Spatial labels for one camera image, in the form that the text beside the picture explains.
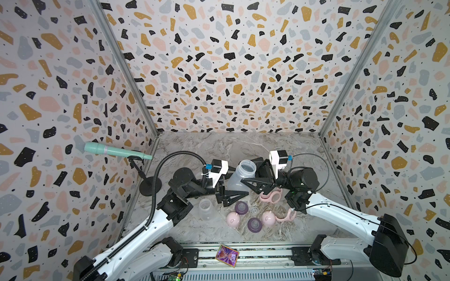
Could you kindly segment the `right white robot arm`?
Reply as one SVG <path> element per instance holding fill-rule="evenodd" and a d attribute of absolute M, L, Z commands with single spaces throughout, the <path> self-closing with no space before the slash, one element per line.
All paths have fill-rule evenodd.
<path fill-rule="evenodd" d="M 292 221 L 299 213 L 321 218 L 355 237 L 318 235 L 308 251 L 312 262 L 330 265 L 336 259 L 368 261 L 381 273 L 400 277 L 411 245 L 397 219 L 388 214 L 377 217 L 361 213 L 328 199 L 319 193 L 314 169 L 297 166 L 285 171 L 288 159 L 243 161 L 250 175 L 241 179 L 242 185 L 258 194 L 262 201 L 275 204 L 284 198 L 289 206 L 285 217 L 265 213 L 261 223 Z"/>

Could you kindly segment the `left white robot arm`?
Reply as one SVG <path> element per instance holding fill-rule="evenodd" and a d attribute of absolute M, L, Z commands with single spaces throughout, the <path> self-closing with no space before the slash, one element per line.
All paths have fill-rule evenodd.
<path fill-rule="evenodd" d="M 73 270 L 75 281 L 136 281 L 147 273 L 182 263 L 181 244 L 165 235 L 192 210 L 190 198 L 215 195 L 225 207 L 248 196 L 247 191 L 225 189 L 227 169 L 207 165 L 207 174 L 195 178 L 187 167 L 178 169 L 169 190 L 139 226 L 105 252 L 82 257 Z"/>

